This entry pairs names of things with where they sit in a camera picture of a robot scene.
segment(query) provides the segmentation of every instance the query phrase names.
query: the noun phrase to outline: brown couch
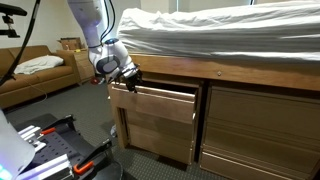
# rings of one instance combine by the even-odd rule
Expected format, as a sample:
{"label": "brown couch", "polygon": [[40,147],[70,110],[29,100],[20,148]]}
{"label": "brown couch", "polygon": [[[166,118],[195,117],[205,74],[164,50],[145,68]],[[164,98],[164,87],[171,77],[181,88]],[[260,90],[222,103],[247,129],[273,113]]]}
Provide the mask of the brown couch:
{"label": "brown couch", "polygon": [[[0,77],[3,77],[8,71],[20,49],[20,47],[0,49]],[[0,108],[5,109],[43,96],[45,93],[80,83],[74,56],[72,54],[51,53],[45,45],[26,47],[19,64],[45,55],[60,56],[64,60],[64,64],[30,75],[15,74],[16,80],[10,79],[0,87]]]}

